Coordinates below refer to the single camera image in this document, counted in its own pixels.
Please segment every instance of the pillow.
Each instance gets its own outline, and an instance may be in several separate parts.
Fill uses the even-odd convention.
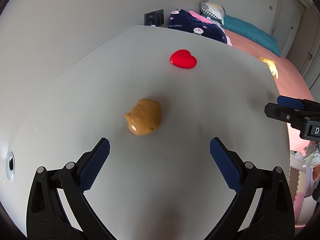
[[[210,19],[207,19],[206,16],[199,15],[199,14],[197,14],[197,13],[194,12],[194,11],[189,11],[189,13],[190,13],[193,17],[197,18],[198,20],[200,20],[200,21],[202,21],[202,22],[204,22],[204,23],[210,23],[210,24],[212,24],[212,21],[211,21]]]
[[[207,16],[205,14],[201,14],[202,17],[208,19],[209,21],[211,21],[213,24],[218,25],[219,27],[221,27],[221,22],[217,21],[216,19],[212,19],[210,16]]]
[[[218,20],[222,25],[224,24],[223,17],[226,11],[221,5],[211,2],[201,2],[200,10],[204,15]]]

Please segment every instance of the red heart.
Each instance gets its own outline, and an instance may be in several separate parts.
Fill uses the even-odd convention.
[[[173,53],[170,57],[173,65],[180,68],[193,68],[197,64],[197,60],[186,49],[180,49]]]

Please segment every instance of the black bracket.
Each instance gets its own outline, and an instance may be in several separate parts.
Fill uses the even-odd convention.
[[[291,124],[300,131],[300,138],[320,142],[320,104],[307,99],[279,96],[278,104],[268,103],[267,117]]]
[[[320,179],[318,179],[317,181],[317,186],[316,188],[313,190],[312,192],[312,198],[319,202],[320,203],[320,182],[319,182]]]
[[[101,138],[91,152],[61,170],[39,167],[32,182],[27,206],[27,236],[32,240],[116,240],[97,217],[83,192],[89,190],[110,152]],[[82,231],[73,228],[61,204],[57,188],[63,189]]]
[[[217,137],[210,143],[210,152],[236,195],[205,240],[293,239],[293,204],[282,168],[268,171],[251,162],[244,163]],[[262,188],[262,193],[253,219],[249,227],[239,231],[258,188]]]

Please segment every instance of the metal grommet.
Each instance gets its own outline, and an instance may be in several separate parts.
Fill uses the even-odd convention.
[[[75,166],[75,164],[72,163],[72,162],[70,162],[70,163],[67,163],[66,168],[67,168],[68,170],[70,170],[70,169],[72,169],[74,166]]]
[[[41,173],[41,172],[43,172],[44,171],[44,167],[39,167],[38,169],[37,169],[37,172],[38,173]]]
[[[251,162],[246,162],[244,164],[244,166],[246,166],[248,169],[252,169],[253,168],[253,164]]]
[[[276,167],[276,172],[278,172],[278,173],[282,173],[282,169],[281,169],[281,167]]]
[[[15,163],[12,152],[9,152],[5,160],[5,173],[7,174],[8,180],[12,181],[14,176]]]

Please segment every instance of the pink fabric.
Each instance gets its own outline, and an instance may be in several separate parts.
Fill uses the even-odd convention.
[[[295,198],[294,203],[293,203],[294,220],[295,220],[295,222],[297,222],[297,220],[299,218],[300,211],[301,211],[302,204],[303,204],[303,199],[304,199],[304,193],[297,193],[296,194],[296,198]]]
[[[200,14],[197,14],[196,12],[194,11],[189,11],[189,13],[194,17],[194,18],[197,18],[198,20],[204,22],[204,23],[210,23],[212,24],[212,21],[210,21],[209,19],[201,16]]]
[[[279,58],[271,51],[239,34],[233,33],[229,30],[225,30],[225,33],[230,37],[233,47],[256,58],[264,57],[275,62],[279,75],[278,79],[275,79],[275,82],[280,95],[313,100],[310,90],[302,76],[289,60],[284,57]],[[290,124],[288,124],[288,133],[290,150],[303,153],[303,149],[308,146],[309,141],[301,139],[299,137],[299,130],[293,129]]]
[[[226,36],[226,37],[227,37],[227,44],[230,45],[230,46],[232,46],[232,43],[231,43],[230,38],[229,38],[228,36]]]

